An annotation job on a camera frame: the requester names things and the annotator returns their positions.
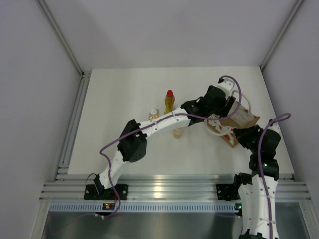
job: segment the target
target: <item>white wall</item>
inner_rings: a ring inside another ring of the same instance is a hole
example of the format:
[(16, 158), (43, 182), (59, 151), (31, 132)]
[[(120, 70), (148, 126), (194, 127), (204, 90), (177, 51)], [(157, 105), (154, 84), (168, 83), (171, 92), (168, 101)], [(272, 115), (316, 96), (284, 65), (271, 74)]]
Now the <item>white wall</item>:
[(0, 32), (0, 237), (23, 239), (79, 77), (34, 0), (1, 0)]
[(263, 74), (297, 174), (319, 212), (319, 1), (306, 0)]
[(296, 0), (46, 0), (80, 65), (260, 65)]

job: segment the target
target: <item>white table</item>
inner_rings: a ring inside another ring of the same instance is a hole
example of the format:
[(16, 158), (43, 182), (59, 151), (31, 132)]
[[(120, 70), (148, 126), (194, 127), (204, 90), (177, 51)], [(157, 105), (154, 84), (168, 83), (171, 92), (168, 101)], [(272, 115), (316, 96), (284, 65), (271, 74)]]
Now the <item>white table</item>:
[[(204, 96), (209, 85), (220, 76), (235, 77), (252, 102), (252, 113), (260, 116), (265, 127), (275, 113), (259, 67), (195, 67), (93, 70), (68, 174), (100, 173), (107, 167), (99, 150), (120, 136), (129, 120), (146, 121), (149, 110), (164, 113), (164, 98), (172, 89), (178, 107)], [(112, 158), (113, 145), (106, 150)], [(130, 175), (189, 175), (249, 173), (251, 152), (238, 145), (231, 148), (223, 139), (210, 135), (203, 123), (186, 128), (181, 139), (172, 133), (147, 145), (146, 156), (130, 164)], [(283, 139), (275, 157), (280, 174), (293, 174)]]

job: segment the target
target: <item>clear plastic bottle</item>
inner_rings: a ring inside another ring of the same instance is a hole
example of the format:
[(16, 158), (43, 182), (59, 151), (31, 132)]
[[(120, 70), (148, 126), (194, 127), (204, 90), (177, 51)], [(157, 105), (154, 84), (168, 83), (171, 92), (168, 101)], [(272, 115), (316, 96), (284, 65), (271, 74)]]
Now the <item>clear plastic bottle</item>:
[[(175, 103), (175, 96), (174, 96), (174, 93), (172, 90), (169, 90), (166, 94), (166, 97), (165, 97), (165, 114), (175, 110), (175, 106), (174, 106), (174, 103)], [(177, 129), (174, 129), (173, 130), (173, 136), (174, 138), (181, 138), (183, 134), (183, 129), (182, 128), (177, 128)]]
[(154, 120), (154, 119), (156, 119), (157, 117), (160, 117), (160, 111), (159, 111), (159, 109), (152, 108), (152, 109), (150, 110), (150, 113), (149, 113), (149, 120)]

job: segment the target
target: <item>white bottle cap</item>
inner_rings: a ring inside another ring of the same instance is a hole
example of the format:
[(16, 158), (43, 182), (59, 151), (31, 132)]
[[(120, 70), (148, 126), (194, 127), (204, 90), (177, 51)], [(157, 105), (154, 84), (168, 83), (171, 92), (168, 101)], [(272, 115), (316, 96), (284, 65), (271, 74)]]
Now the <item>white bottle cap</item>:
[(157, 110), (156, 110), (155, 108), (153, 108), (153, 109), (151, 109), (150, 113), (151, 113), (152, 115), (156, 115)]

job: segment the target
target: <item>gray floor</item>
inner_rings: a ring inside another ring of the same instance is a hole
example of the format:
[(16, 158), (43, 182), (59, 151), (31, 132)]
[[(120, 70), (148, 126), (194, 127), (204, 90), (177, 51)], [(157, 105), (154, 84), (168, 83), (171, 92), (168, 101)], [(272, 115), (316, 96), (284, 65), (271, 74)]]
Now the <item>gray floor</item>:
[[(68, 225), (79, 215), (50, 213), (42, 239), (238, 239), (242, 228), (241, 219), (212, 213), (122, 213), (104, 220), (88, 215)], [(298, 204), (277, 204), (276, 218), (280, 239), (309, 238)]]

